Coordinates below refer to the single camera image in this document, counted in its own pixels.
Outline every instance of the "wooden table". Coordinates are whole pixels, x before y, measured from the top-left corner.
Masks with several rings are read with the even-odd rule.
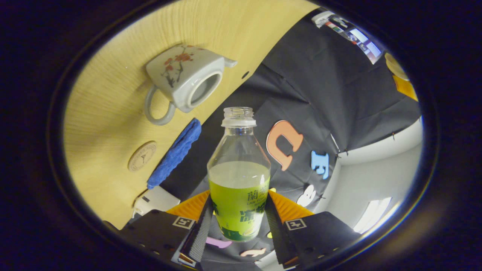
[[[64,125],[67,165],[92,210],[122,228],[135,198],[146,190],[147,179],[185,126],[193,118],[203,123],[291,26],[317,7],[304,0],[182,0],[141,18],[106,43],[75,82]],[[178,43],[204,47],[238,64],[225,69],[204,103],[188,114],[177,110],[170,123],[156,126],[143,112],[151,84],[145,64]],[[162,116],[167,104],[157,92],[154,116]],[[139,171],[129,171],[132,154],[151,140],[157,143],[152,159]]]

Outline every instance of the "teacup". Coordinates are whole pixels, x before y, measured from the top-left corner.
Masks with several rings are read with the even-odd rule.
[[[156,125],[167,124],[178,108],[184,113],[205,101],[223,78],[224,67],[233,67],[237,61],[225,58],[209,50],[192,45],[176,45],[163,52],[146,65],[154,85],[145,102],[145,114]],[[156,90],[168,99],[167,113],[155,119],[151,113],[151,102]]]

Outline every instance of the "wooden coaster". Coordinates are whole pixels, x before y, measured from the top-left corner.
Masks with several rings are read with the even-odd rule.
[[[152,158],[155,152],[156,152],[155,141],[149,141],[143,144],[131,156],[129,163],[127,164],[127,168],[132,172],[138,171],[145,164],[149,162],[149,160]]]

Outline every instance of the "foam letter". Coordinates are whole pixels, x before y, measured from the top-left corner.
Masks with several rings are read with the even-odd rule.
[[[271,128],[271,131],[266,138],[266,149],[268,150],[268,153],[281,164],[281,170],[285,171],[290,166],[293,156],[286,156],[278,146],[276,146],[276,140],[280,136],[284,136],[293,146],[293,151],[297,151],[303,142],[303,135],[298,134],[293,126],[287,121],[279,121],[273,125],[273,128]]]

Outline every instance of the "black cloth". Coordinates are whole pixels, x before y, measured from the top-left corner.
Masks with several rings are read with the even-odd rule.
[[[202,125],[199,140],[184,160],[161,184],[182,201],[209,189],[206,164],[221,140],[223,108],[252,107],[257,127],[254,135],[271,161],[270,187],[293,201],[312,184],[316,196],[313,210],[330,181],[338,149],[356,149],[405,129],[420,116],[418,103],[396,90],[383,59],[372,65],[365,54],[328,27],[318,29],[310,18],[295,24],[274,46],[255,73],[230,95]],[[286,171],[266,150],[266,137],[280,120],[288,121],[304,139],[297,152],[284,138],[278,147],[293,161]],[[336,140],[336,147],[331,136]],[[310,167],[311,151],[328,154],[328,179]],[[266,216],[259,235],[246,243],[219,249],[206,245],[204,265],[215,262],[253,262],[273,250]],[[227,240],[213,217],[212,238]],[[267,252],[258,257],[240,257],[249,249]]]
[[[384,58],[372,65],[356,46],[310,18],[296,23],[263,64],[308,101],[339,148],[377,142],[420,117],[416,101],[396,90]]]

